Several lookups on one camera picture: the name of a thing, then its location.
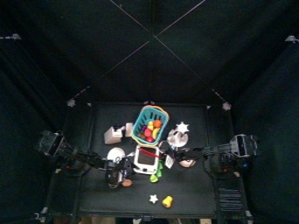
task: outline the orange toy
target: orange toy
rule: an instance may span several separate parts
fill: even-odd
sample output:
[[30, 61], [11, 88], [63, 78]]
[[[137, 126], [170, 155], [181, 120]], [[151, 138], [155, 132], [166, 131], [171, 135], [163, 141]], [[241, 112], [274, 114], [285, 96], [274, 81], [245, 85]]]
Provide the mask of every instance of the orange toy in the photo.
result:
[[162, 128], [162, 126], [163, 126], [163, 122], [162, 122], [161, 120], [154, 120], [154, 126], [155, 126], [157, 128]]

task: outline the red toy fruit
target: red toy fruit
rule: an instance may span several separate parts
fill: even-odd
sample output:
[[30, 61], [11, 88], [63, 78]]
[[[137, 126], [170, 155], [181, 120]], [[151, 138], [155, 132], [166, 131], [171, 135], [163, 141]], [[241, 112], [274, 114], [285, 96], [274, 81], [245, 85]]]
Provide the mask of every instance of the red toy fruit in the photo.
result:
[[145, 130], [145, 136], [151, 137], [153, 136], [153, 131], [150, 129]]
[[154, 139], [151, 136], [149, 136], [149, 137], [146, 138], [146, 141], [147, 141], [149, 143], [153, 143], [153, 142], [155, 141], [155, 139]]

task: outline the toy basket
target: toy basket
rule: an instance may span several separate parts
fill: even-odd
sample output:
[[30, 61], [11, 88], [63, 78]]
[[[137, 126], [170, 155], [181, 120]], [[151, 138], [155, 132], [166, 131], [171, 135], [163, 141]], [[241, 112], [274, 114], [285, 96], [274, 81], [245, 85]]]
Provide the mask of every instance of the toy basket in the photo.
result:
[[[138, 136], [138, 134], [143, 131], [143, 126], [149, 124], [149, 122], [154, 121], [154, 120], [161, 120], [163, 122], [162, 128], [159, 130], [159, 134], [157, 136], [157, 139], [154, 140], [154, 142], [147, 142], [143, 138], [141, 138]], [[133, 133], [133, 138], [135, 139], [135, 141], [147, 147], [151, 146], [157, 146], [161, 138], [162, 138], [162, 134], [165, 132], [165, 126], [169, 123], [170, 120], [170, 116], [167, 114], [167, 112], [158, 106], [145, 106], [139, 117], [137, 118], [137, 122], [135, 122], [135, 126], [134, 126], [134, 133]]]

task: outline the star-shaped toy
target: star-shaped toy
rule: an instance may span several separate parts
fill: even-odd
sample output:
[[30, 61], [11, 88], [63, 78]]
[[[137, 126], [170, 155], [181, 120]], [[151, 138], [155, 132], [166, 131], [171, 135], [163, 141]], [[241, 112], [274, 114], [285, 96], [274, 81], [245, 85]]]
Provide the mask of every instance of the star-shaped toy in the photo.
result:
[[154, 203], [158, 201], [157, 194], [155, 195], [151, 195], [150, 201], [154, 202]]
[[182, 133], [189, 131], [190, 124], [185, 124], [183, 122], [181, 124], [177, 124], [178, 128], [177, 131], [181, 131]]

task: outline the black backdrop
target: black backdrop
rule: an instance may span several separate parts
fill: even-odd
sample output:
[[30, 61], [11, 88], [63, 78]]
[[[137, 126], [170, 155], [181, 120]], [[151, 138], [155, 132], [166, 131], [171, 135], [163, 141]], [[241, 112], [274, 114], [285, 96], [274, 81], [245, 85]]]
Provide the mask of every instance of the black backdrop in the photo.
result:
[[66, 101], [90, 86], [78, 102], [229, 101], [237, 131], [265, 140], [252, 207], [298, 221], [299, 44], [285, 42], [298, 9], [268, 0], [2, 1], [0, 37], [23, 38], [0, 39], [2, 219], [42, 209], [49, 168], [33, 143], [41, 130], [62, 129]]

